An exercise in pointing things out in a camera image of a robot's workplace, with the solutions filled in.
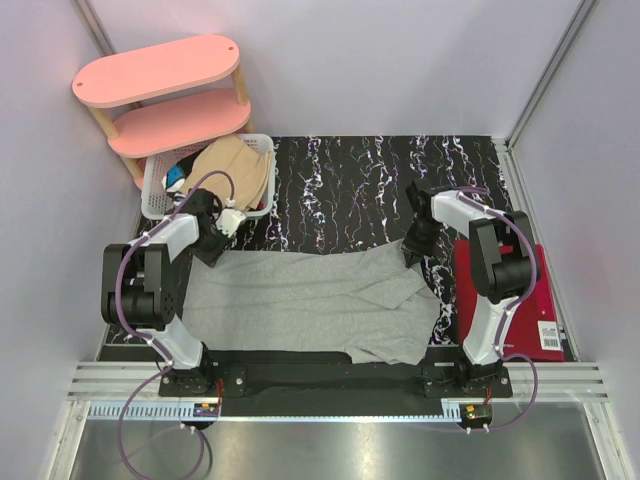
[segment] blue object in basket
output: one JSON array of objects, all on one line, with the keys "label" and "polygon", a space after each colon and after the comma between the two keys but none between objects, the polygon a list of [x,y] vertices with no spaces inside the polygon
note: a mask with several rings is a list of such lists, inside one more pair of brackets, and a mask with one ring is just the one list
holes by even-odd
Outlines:
[{"label": "blue object in basket", "polygon": [[174,193],[180,190],[180,187],[184,185],[187,176],[184,174],[180,165],[174,165],[167,172],[165,190],[169,193]]}]

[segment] gray cloth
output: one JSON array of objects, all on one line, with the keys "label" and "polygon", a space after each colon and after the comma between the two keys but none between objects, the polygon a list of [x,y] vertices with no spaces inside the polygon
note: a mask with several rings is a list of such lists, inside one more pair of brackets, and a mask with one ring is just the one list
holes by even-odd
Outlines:
[{"label": "gray cloth", "polygon": [[225,252],[214,268],[194,259],[183,322],[213,350],[415,365],[440,312],[418,271],[404,267],[399,242],[324,256]]}]

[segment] red box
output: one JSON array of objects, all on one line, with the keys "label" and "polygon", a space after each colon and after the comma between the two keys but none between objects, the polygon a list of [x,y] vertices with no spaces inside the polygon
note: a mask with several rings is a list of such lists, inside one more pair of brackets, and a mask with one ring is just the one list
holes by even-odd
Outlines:
[{"label": "red box", "polygon": [[[511,327],[507,333],[504,344],[504,354],[524,353],[533,360],[546,360],[564,362],[564,352],[547,350],[543,348],[542,333],[539,329],[539,321],[556,323],[556,311],[553,306],[547,265],[544,258],[544,249],[536,245],[538,258],[540,259],[540,281],[516,311],[511,321]],[[500,247],[504,252],[509,247]],[[462,343],[471,329],[473,313],[476,309],[478,292],[471,280],[471,259],[468,240],[456,240],[453,246],[453,257],[456,279],[456,306],[458,307],[458,338]]]}]

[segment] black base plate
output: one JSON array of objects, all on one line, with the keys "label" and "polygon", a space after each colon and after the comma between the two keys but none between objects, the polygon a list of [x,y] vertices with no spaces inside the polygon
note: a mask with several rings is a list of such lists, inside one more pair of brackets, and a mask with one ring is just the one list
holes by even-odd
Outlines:
[{"label": "black base plate", "polygon": [[[427,398],[486,398],[486,387],[461,388],[456,385],[454,379],[454,367],[436,367],[428,365],[422,368],[422,376],[425,378],[424,394]],[[492,398],[511,398],[511,378],[506,367],[500,369],[500,375],[491,383]]]},{"label": "black base plate", "polygon": [[[247,369],[237,365],[218,365],[215,367],[215,378],[221,378],[224,382],[224,398],[237,398],[244,396],[247,384]],[[161,397],[206,397],[215,396],[216,387],[201,385],[176,384],[170,377],[163,376],[160,381],[158,395]]]}]

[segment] black marbled tabletop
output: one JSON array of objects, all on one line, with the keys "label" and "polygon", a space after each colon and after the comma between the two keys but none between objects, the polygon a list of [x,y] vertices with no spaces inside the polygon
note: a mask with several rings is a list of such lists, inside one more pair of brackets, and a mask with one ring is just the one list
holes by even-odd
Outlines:
[{"label": "black marbled tabletop", "polygon": [[[276,195],[270,214],[238,232],[235,250],[331,254],[402,239],[413,211],[404,189],[412,179],[489,188],[483,199],[508,210],[509,196],[490,137],[282,137],[276,147]],[[143,221],[140,230],[149,228]],[[432,342],[452,343],[456,319],[453,240],[447,228],[427,260],[425,280],[442,300]],[[119,329],[107,344],[137,343]]]}]

